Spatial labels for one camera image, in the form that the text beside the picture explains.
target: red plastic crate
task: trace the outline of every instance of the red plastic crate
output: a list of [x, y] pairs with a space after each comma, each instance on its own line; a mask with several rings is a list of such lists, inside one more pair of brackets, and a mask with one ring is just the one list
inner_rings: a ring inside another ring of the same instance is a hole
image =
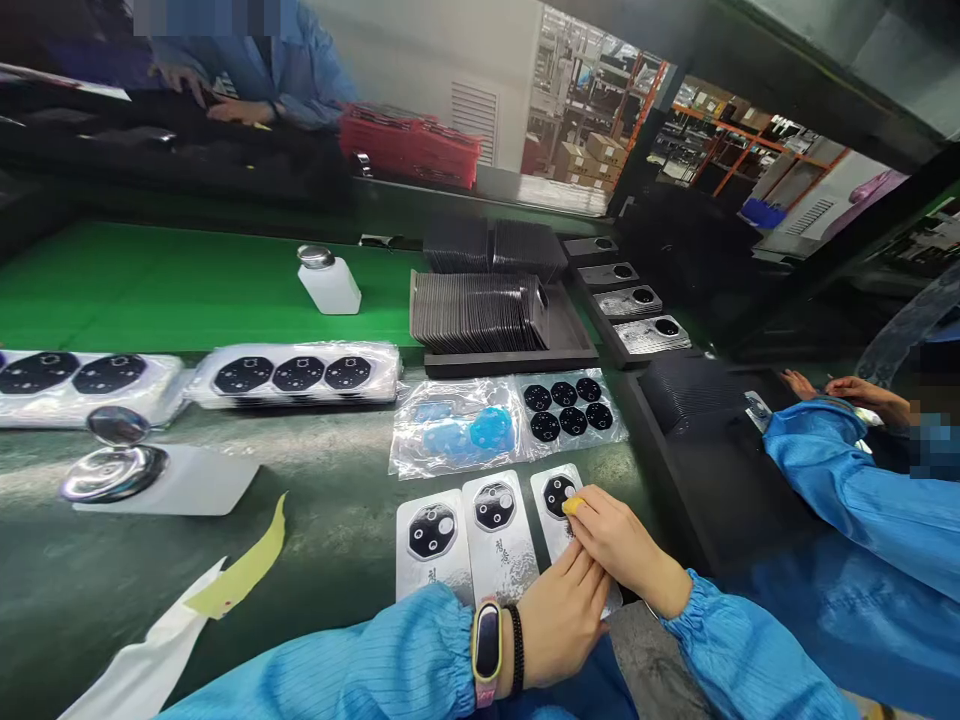
[[466, 189], [477, 179], [481, 141], [441, 125], [435, 117], [389, 106], [350, 105], [340, 120], [340, 148], [346, 156], [366, 153], [374, 171]]

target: black wristband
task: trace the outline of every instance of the black wristband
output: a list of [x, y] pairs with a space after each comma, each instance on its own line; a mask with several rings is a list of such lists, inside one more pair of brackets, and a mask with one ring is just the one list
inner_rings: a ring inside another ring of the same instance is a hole
[[513, 618], [513, 687], [511, 695], [519, 695], [523, 690], [523, 627], [520, 625], [520, 611], [516, 605], [504, 605]]

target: stack of black plates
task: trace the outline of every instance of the stack of black plates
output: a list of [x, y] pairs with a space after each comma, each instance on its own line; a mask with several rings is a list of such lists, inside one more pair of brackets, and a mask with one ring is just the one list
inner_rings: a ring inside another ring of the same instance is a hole
[[492, 272], [530, 273], [548, 285], [559, 280], [566, 267], [563, 248], [549, 226], [497, 220], [493, 228]]
[[423, 253], [434, 272], [490, 272], [490, 240], [484, 218], [440, 216], [423, 238]]
[[410, 334], [438, 354], [548, 349], [535, 275], [413, 274]]
[[439, 217], [424, 236], [423, 252], [436, 273], [530, 274], [544, 285], [560, 279], [567, 259], [547, 225], [483, 218]]

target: white plastic bottle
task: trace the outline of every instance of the white plastic bottle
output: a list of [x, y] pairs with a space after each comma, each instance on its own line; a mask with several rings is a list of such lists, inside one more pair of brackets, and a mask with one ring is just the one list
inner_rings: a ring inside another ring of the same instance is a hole
[[297, 250], [300, 282], [310, 293], [317, 310], [324, 315], [356, 315], [360, 310], [360, 288], [343, 258], [325, 247], [301, 245]]

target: camera module cutout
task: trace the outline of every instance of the camera module cutout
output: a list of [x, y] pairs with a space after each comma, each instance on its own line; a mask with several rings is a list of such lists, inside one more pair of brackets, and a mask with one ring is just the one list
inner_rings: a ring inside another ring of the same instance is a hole
[[547, 512], [557, 520], [566, 520], [563, 503], [577, 494], [577, 486], [566, 475], [557, 475], [547, 480], [543, 487], [543, 499], [547, 503]]
[[587, 405], [587, 422], [597, 430], [608, 430], [613, 425], [613, 413], [603, 403], [591, 403]]
[[132, 385], [147, 370], [147, 361], [139, 355], [111, 355], [87, 363], [73, 378], [81, 395], [106, 395]]
[[560, 423], [550, 413], [537, 413], [530, 420], [530, 430], [540, 442], [553, 442], [560, 434]]
[[327, 368], [324, 379], [335, 390], [353, 390], [370, 379], [372, 366], [362, 357], [340, 358]]
[[564, 408], [560, 413], [560, 427], [567, 435], [583, 435], [587, 431], [587, 418], [577, 408]]
[[473, 500], [473, 515], [477, 524], [488, 532], [509, 525], [515, 508], [513, 491], [501, 482], [484, 486]]
[[456, 516], [443, 503], [421, 508], [410, 521], [410, 550], [421, 560], [440, 557], [453, 544], [456, 530]]
[[577, 404], [577, 391], [573, 385], [566, 382], [554, 383], [550, 388], [550, 395], [561, 407], [571, 407]]
[[242, 357], [224, 365], [213, 385], [224, 395], [240, 395], [260, 387], [273, 375], [273, 363], [265, 357]]
[[600, 384], [593, 378], [577, 380], [577, 394], [587, 402], [596, 402], [603, 395]]
[[34, 395], [66, 382], [80, 368], [73, 353], [37, 353], [0, 370], [0, 392]]
[[534, 412], [550, 407], [550, 393], [543, 385], [531, 385], [523, 391], [523, 402]]
[[296, 357], [277, 367], [273, 384], [281, 392], [302, 392], [312, 388], [322, 377], [323, 361], [320, 358]]

